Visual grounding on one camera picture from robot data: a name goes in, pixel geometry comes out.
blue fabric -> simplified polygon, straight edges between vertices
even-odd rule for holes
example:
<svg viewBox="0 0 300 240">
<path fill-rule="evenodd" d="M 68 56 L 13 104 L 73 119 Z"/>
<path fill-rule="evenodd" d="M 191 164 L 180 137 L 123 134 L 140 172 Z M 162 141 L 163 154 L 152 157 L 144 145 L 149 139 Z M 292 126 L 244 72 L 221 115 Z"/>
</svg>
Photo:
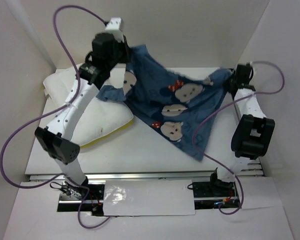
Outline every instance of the blue fabric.
<svg viewBox="0 0 300 240">
<path fill-rule="evenodd" d="M 167 71 L 148 53 L 145 45 L 132 47 L 122 88 L 104 85 L 97 98 L 124 101 L 132 113 L 183 152 L 202 161 L 192 144 L 192 136 L 211 113 L 220 108 L 226 91 L 222 83 L 229 69 L 218 69 L 203 80 L 193 81 Z M 196 135 L 204 151 L 214 122 L 212 117 Z"/>
</svg>

white wall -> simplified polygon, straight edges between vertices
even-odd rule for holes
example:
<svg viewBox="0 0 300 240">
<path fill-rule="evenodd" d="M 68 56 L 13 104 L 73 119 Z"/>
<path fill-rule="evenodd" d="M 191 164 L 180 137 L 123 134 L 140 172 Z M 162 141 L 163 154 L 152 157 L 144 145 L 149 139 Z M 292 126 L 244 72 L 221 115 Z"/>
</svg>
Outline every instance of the white wall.
<svg viewBox="0 0 300 240">
<path fill-rule="evenodd" d="M 57 68 L 70 66 L 55 37 L 56 8 L 77 4 L 109 20 L 122 17 L 129 45 L 147 44 L 166 67 L 232 66 L 252 36 L 269 0 L 20 0 Z M 77 63 L 91 51 L 104 26 L 87 13 L 68 9 L 60 34 Z"/>
<path fill-rule="evenodd" d="M 33 42 L 0 0 L 0 150 L 21 124 L 42 113 L 43 79 L 51 73 Z M 15 182 L 24 179 L 35 124 L 18 134 L 8 147 L 4 166 Z M 0 175 L 0 240 L 3 239 L 17 189 Z"/>
<path fill-rule="evenodd" d="M 286 76 L 282 93 L 258 96 L 262 110 L 276 123 L 262 163 L 275 179 L 294 237 L 300 240 L 300 0 L 270 1 L 240 58 L 252 60 L 272 61 Z M 279 74 L 259 67 L 255 85 L 264 91 L 278 88 Z"/>
</svg>

purple cable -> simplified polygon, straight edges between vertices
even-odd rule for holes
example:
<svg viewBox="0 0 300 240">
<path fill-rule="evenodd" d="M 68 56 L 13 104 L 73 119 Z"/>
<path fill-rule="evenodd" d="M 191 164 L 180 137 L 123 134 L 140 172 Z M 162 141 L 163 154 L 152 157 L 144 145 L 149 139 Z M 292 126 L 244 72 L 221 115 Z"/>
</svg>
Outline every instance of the purple cable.
<svg viewBox="0 0 300 240">
<path fill-rule="evenodd" d="M 76 89 L 76 91 L 75 91 L 74 96 L 73 96 L 73 97 L 71 98 L 71 100 L 69 101 L 70 103 L 73 103 L 73 101 L 76 99 L 76 97 L 78 96 L 79 91 L 80 91 L 80 81 L 79 81 L 79 80 L 80 80 L 80 74 L 79 74 L 79 70 L 78 70 L 78 68 L 77 68 L 77 66 L 76 66 L 76 63 L 75 63 L 74 59 L 72 58 L 72 56 L 70 55 L 70 53 L 69 53 L 67 47 L 65 46 L 64 42 L 62 41 L 62 39 L 61 39 L 61 37 L 60 37 L 60 34 L 59 34 L 59 31 L 58 31 L 58 28 L 57 28 L 57 15 L 58 15 L 58 13 L 59 13 L 60 11 L 62 11 L 62 10 L 64 10 L 64 9 L 80 9 L 80 10 L 83 10 L 83 11 L 85 11 L 85 12 L 87 12 L 87 13 L 93 15 L 94 17 L 96 17 L 97 19 L 99 19 L 104 25 L 106 25 L 107 22 L 104 21 L 104 20 L 103 20 L 101 17 L 99 17 L 98 15 L 96 15 L 94 12 L 92 12 L 92 11 L 90 11 L 90 10 L 88 10 L 88 9 L 86 9 L 86 8 L 84 8 L 84 7 L 82 7 L 82 6 L 77 6 L 77 5 L 64 5 L 64 6 L 61 6 L 61 7 L 59 7 L 59 8 L 54 12 L 54 14 L 53 14 L 53 29 L 54 29 L 55 35 L 56 35 L 57 39 L 59 40 L 59 42 L 60 42 L 60 44 L 61 44 L 63 50 L 64 50 L 65 53 L 66 53 L 66 55 L 67 55 L 68 58 L 70 59 L 70 62 L 71 62 L 72 66 L 74 67 L 74 70 L 75 70 L 76 79 L 78 80 L 78 87 L 77 87 L 77 89 Z M 15 182 L 11 181 L 11 180 L 8 178 L 8 176 L 7 176 L 6 173 L 5 173 L 5 170 L 4 170 L 4 163 L 3 163 L 3 162 L 4 162 L 4 153 L 5 153 L 5 151 L 6 151 L 6 148 L 7 148 L 8 144 L 9 144 L 9 142 L 13 139 L 13 137 L 14 137 L 17 133 L 19 133 L 22 129 L 24 129 L 24 128 L 27 127 L 28 125 L 30 125 L 30 124 L 32 124 L 32 123 L 34 123 L 34 122 L 36 122 L 36 121 L 38 121 L 38 120 L 40 120 L 40 119 L 43 119 L 43 118 L 45 118 L 45 117 L 47 117 L 47 116 L 50 116 L 50 115 L 52 115 L 52 114 L 55 114 L 55 113 L 61 111 L 62 109 L 66 108 L 66 107 L 67 107 L 67 105 L 63 105 L 63 106 L 59 107 L 59 108 L 56 109 L 56 110 L 53 110 L 53 111 L 51 111 L 51 112 L 48 112 L 48 113 L 46 113 L 46 114 L 43 114 L 43 115 L 41 115 L 41 116 L 38 116 L 38 117 L 36 117 L 36 118 L 34 118 L 34 119 L 32 119 L 32 120 L 26 122 L 25 124 L 23 124 L 22 126 L 20 126 L 17 130 L 15 130 L 15 131 L 7 138 L 7 140 L 6 140 L 5 143 L 3 144 L 2 149 L 1 149 L 1 152 L 0 152 L 0 172 L 1 172 L 1 175 L 2 175 L 3 179 L 4 179 L 7 183 L 9 183 L 10 185 L 12 185 L 12 186 L 14 186 L 14 187 L 16 187 L 16 188 L 19 188 L 19 189 L 36 189 L 36 188 L 42 187 L 42 186 L 44 186 L 44 185 L 50 183 L 51 181 L 55 180 L 56 178 L 58 178 L 58 177 L 60 177 L 60 176 L 66 176 L 64 173 L 60 173 L 60 174 L 58 174 L 58 175 L 55 175 L 55 176 L 52 177 L 51 179 L 49 179 L 49 180 L 47 180 L 47 181 L 45 181 L 45 182 L 43 182 L 43 183 L 40 183 L 40 184 L 38 184 L 38 185 L 34 185 L 34 186 L 22 186 L 22 185 L 20 185 L 20 184 L 17 184 L 17 183 L 15 183 Z M 77 215 L 77 216 L 78 216 L 79 224 L 80 224 L 83 228 L 85 228 L 85 229 L 94 229 L 94 228 L 97 228 L 97 227 L 101 226 L 101 225 L 104 224 L 105 222 L 107 222 L 107 221 L 110 219 L 110 217 L 108 217 L 106 220 L 104 220 L 103 222 L 101 222 L 100 224 L 95 225 L 95 226 L 85 226 L 85 225 L 81 222 L 81 219 L 80 219 L 80 211 L 81 211 L 81 207 L 82 207 L 82 204 L 83 204 L 84 200 L 87 198 L 90 189 L 89 189 L 88 187 L 86 187 L 86 186 L 79 185 L 79 184 L 75 183 L 75 182 L 72 181 L 72 180 L 70 180 L 70 181 L 71 181 L 73 184 L 75 184 L 76 186 L 79 186 L 79 187 L 81 187 L 81 188 L 83 188 L 83 189 L 87 189 L 87 194 L 86 194 L 86 195 L 84 196 L 84 198 L 82 199 L 82 201 L 81 201 L 81 203 L 80 203 L 80 205 L 79 205 L 79 209 L 78 209 L 78 215 Z"/>
<path fill-rule="evenodd" d="M 219 208 L 219 211 L 221 213 L 223 213 L 224 215 L 232 215 L 232 214 L 235 214 L 236 212 L 238 212 L 241 208 L 242 208 L 242 205 L 244 204 L 244 200 L 245 200 L 245 195 L 244 195 L 244 189 L 242 187 L 242 184 L 241 184 L 241 181 L 239 180 L 238 176 L 235 175 L 235 173 L 230 169 L 228 168 L 226 165 L 224 165 L 222 162 L 214 159 L 213 157 L 205 154 L 204 151 L 202 151 L 195 143 L 196 141 L 196 135 L 198 133 L 198 131 L 201 129 L 201 127 L 207 122 L 209 121 L 209 119 L 211 119 L 213 116 L 217 115 L 217 113 L 221 112 L 222 110 L 226 109 L 227 107 L 231 106 L 231 105 L 234 105 L 244 99 L 247 99 L 247 98 L 250 98 L 252 97 L 253 95 L 256 95 L 256 94 L 266 94 L 266 95 L 272 95 L 272 94 L 277 94 L 279 92 L 282 91 L 282 89 L 285 87 L 285 84 L 286 84 L 286 80 L 285 80 L 285 75 L 284 73 L 282 72 L 282 70 L 280 69 L 280 67 L 278 67 L 276 64 L 272 63 L 272 62 L 269 62 L 269 61 L 253 61 L 252 64 L 260 64 L 260 65 L 268 65 L 268 66 L 271 66 L 275 69 L 278 70 L 278 72 L 280 73 L 281 75 L 281 78 L 282 78 L 282 84 L 281 84 L 281 87 L 279 88 L 279 90 L 277 91 L 272 91 L 272 92 L 266 92 L 266 91 L 256 91 L 254 94 L 251 94 L 251 95 L 248 95 L 248 96 L 244 96 L 244 97 L 241 97 L 235 101 L 232 101 L 228 104 L 226 104 L 225 106 L 219 108 L 217 111 L 213 112 L 211 115 L 209 115 L 205 120 L 203 120 L 203 122 L 200 123 L 200 125 L 197 127 L 197 129 L 194 131 L 194 134 L 193 134 L 193 137 L 192 137 L 192 144 L 193 146 L 203 155 L 205 156 L 206 158 L 214 161 L 215 163 L 219 164 L 220 166 L 222 166 L 223 168 L 225 168 L 229 173 L 231 173 L 232 175 L 234 175 L 235 179 L 237 180 L 238 184 L 239 184 L 239 187 L 240 187 L 240 191 L 241 191 L 241 201 L 240 201 L 240 204 L 239 204 L 239 207 L 232 211 L 232 212 L 224 212 L 221 210 L 221 204 L 218 205 L 218 208 Z"/>
</svg>

